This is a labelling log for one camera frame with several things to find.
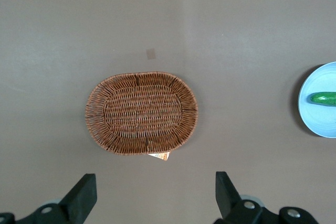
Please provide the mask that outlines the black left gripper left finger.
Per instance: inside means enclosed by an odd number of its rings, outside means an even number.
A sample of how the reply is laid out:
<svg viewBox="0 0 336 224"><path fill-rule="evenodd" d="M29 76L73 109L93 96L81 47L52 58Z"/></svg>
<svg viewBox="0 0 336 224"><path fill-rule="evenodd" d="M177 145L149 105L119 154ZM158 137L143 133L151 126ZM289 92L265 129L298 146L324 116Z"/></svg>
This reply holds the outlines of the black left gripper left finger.
<svg viewBox="0 0 336 224"><path fill-rule="evenodd" d="M85 174L59 203L39 207L16 223L84 223L97 202L95 174Z"/></svg>

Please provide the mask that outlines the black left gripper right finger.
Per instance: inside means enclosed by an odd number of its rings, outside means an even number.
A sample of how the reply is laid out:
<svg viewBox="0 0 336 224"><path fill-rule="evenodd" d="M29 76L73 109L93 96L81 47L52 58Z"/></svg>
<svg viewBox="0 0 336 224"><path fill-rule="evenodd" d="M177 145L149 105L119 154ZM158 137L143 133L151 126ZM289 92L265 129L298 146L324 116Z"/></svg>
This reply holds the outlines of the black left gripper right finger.
<svg viewBox="0 0 336 224"><path fill-rule="evenodd" d="M242 199L226 172L216 172L216 202L221 218L215 223L317 223L304 209L283 207L278 214L252 199Z"/></svg>

